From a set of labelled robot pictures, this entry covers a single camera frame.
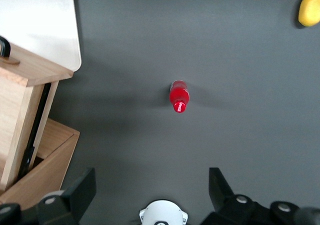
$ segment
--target lemon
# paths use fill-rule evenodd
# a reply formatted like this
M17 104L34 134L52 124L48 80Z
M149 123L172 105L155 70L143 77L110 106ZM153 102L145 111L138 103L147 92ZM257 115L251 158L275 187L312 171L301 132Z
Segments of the lemon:
M311 27L320 22L320 0L302 0L299 9L299 22Z

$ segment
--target light wood panel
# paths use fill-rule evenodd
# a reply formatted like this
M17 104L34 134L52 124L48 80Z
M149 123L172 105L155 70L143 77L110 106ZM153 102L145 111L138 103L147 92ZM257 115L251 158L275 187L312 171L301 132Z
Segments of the light wood panel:
M48 119L48 115L49 115L49 112L51 109L52 102L54 100L54 97L55 97L55 94L56 94L56 91L58 88L58 84L59 84L59 81L53 82L51 84L50 91L49 91L48 97L46 99L44 110L43 110L43 113L41 116L41 121L40 121L38 130L37 130L34 142L33 142L34 153L32 155L31 161L30 161L29 169L31 169L33 167L33 164L35 162L36 154L37 154L37 151L39 148L39 144L41 142L41 138L43 136L43 132L44 132L44 129L45 129L45 126L47 123L47 119Z
M0 181L1 191L5 191L17 179L43 88L43 85L38 85L26 87L24 90L12 140L7 144L9 151Z
M0 76L0 156L7 158L25 87Z
M73 76L74 72L67 68L46 60L12 43L10 45L10 57L19 60L20 64L12 65L0 61L0 77L29 87L52 83Z

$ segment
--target wooden cabinet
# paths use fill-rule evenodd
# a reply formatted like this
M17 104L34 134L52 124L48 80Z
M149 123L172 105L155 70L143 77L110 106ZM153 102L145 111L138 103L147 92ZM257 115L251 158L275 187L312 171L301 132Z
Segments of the wooden cabinet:
M35 198L35 182L46 184L45 191L59 188L79 137L79 132L48 120L59 81L71 78L73 71L10 47L9 58L15 62L0 58L0 194L22 179L1 196L2 202L20 190L23 197L30 196L27 200ZM43 161L29 172L38 160Z

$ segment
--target screw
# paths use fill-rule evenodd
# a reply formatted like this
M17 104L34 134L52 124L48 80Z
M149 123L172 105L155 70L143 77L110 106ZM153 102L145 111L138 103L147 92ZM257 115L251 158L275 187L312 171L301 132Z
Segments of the screw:
M11 210L11 207L6 206L0 210L0 214L5 214Z
M280 209L281 211L286 212L286 213L291 211L290 207L287 204L284 204L284 203L280 203L278 205L278 209Z
M49 205L49 204L52 204L55 200L56 200L56 198L52 197L52 198L49 198L49 199L45 200L44 203L46 205Z
M236 200L241 204L246 204L248 202L247 198L244 196L237 196Z

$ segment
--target black handle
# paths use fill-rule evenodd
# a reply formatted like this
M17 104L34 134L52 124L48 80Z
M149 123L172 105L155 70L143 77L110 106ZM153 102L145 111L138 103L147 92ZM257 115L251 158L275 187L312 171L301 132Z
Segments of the black handle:
M3 58L8 58L10 56L11 46L10 43L4 37L0 36L0 56Z

